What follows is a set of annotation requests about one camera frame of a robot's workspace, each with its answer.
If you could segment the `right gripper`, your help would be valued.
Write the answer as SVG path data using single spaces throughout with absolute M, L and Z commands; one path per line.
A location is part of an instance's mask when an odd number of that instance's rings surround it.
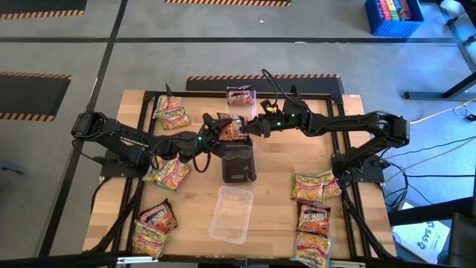
M 240 130 L 263 138 L 269 137 L 274 131 L 303 130 L 308 114 L 308 109 L 296 109 L 291 112 L 282 110 L 281 113 L 274 115 L 264 113 L 260 114 L 260 119 L 248 121 L 240 127 Z

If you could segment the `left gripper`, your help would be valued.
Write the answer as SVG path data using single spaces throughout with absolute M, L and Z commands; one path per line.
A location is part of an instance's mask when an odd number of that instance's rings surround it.
M 222 120 L 212 118 L 208 113 L 204 113 L 202 119 L 205 128 L 201 128 L 198 132 L 195 152 L 225 155 L 225 145 L 219 140 L 219 130 L 223 127 Z

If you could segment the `clear plastic bin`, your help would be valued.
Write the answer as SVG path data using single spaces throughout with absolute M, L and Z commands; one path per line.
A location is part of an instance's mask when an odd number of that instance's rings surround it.
M 254 195 L 250 191 L 222 186 L 209 228 L 210 237 L 243 244 L 247 238 L 253 201 Z
M 228 113 L 241 115 L 242 117 L 247 118 L 248 120 L 251 120 L 256 115 L 256 99 L 253 105 L 229 106 L 227 101 L 227 106 L 228 106 Z

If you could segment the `dark grey plastic bin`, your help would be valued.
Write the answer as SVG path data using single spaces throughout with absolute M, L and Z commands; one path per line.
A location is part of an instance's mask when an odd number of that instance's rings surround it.
M 222 157 L 222 178 L 227 184 L 249 184 L 256 180 L 253 143 L 226 142 Z

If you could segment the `black hazard-striped floor mat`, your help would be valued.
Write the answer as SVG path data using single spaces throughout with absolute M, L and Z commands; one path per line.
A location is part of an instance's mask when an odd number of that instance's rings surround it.
M 0 120 L 53 121 L 70 83 L 70 74 L 0 72 Z
M 0 21 L 81 16 L 87 0 L 0 0 Z
M 164 0 L 168 4 L 212 4 L 264 7 L 291 7 L 292 0 Z
M 296 85 L 300 93 L 342 95 L 344 87 L 338 74 L 275 74 L 274 79 L 289 92 Z M 257 92 L 273 92 L 262 74 L 190 76 L 185 90 L 189 92 L 224 92 L 227 87 L 252 85 Z

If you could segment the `blue plastic crate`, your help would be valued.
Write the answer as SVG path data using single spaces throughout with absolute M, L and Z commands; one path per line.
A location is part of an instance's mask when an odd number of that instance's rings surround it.
M 408 38 L 424 22 L 419 0 L 407 0 L 413 14 L 410 21 L 386 21 L 377 9 L 377 0 L 366 0 L 364 8 L 374 36 Z

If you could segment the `black work desk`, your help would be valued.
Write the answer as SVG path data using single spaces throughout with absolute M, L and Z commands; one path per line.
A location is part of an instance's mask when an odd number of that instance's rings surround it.
M 476 86 L 476 62 L 468 51 L 468 47 L 471 45 L 470 38 L 461 39 L 457 27 L 456 21 L 463 16 L 451 16 L 448 11 L 441 6 L 444 0 L 421 0 L 421 2 L 435 3 L 438 5 L 440 12 L 446 19 L 446 27 L 450 30 L 452 36 L 456 39 L 456 44 L 462 54 L 467 66 L 472 72 L 468 77 L 461 80 L 456 85 L 452 86 L 445 92 L 405 92 L 404 98 L 407 100 L 415 101 L 476 101 L 476 92 L 470 92 L 470 88 Z

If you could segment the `coloured boxes in crate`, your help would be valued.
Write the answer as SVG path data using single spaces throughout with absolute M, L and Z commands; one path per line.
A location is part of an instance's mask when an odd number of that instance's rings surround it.
M 410 21 L 413 17 L 407 0 L 377 0 L 377 9 L 386 21 Z

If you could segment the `black bench beam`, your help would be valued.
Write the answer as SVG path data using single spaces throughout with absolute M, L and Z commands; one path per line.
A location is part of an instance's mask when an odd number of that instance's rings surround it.
M 451 219 L 453 214 L 462 214 L 465 217 L 476 219 L 476 197 L 466 197 L 433 205 L 392 211 L 388 213 L 388 219 L 392 226 L 400 226 L 447 220 Z

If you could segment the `white printed cardboard box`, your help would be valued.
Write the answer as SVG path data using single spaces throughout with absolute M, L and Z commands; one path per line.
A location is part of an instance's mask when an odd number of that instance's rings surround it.
M 439 221 L 394 226 L 396 242 L 429 264 L 437 264 L 450 228 Z

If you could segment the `black rig crossbar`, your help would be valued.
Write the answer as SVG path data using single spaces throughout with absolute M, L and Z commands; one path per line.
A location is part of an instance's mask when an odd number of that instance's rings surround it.
M 35 258 L 20 258 L 11 260 L 0 260 L 0 268 L 99 268 L 111 267 L 117 264 L 119 257 L 129 257 L 125 252 L 87 252 L 78 255 L 56 255 Z M 159 259 L 147 261 L 145 263 L 198 263 L 198 264 L 226 264 L 234 266 L 236 258 L 189 258 L 164 256 Z M 297 261 L 290 261 L 287 258 L 255 258 L 248 259 L 250 265 L 276 265 L 276 266 L 300 266 Z M 335 268 L 461 268 L 449 265 L 423 264 L 402 261 L 398 258 L 381 259 L 369 257 L 354 257 L 349 260 L 330 261 L 329 267 Z

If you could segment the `silver metal bracket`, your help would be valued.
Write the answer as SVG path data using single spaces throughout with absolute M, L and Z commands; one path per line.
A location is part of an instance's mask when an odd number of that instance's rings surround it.
M 137 263 L 145 263 L 147 261 L 152 261 L 152 257 L 145 257 L 145 256 L 129 256 L 129 257 L 119 257 L 117 260 L 117 264 L 137 264 Z

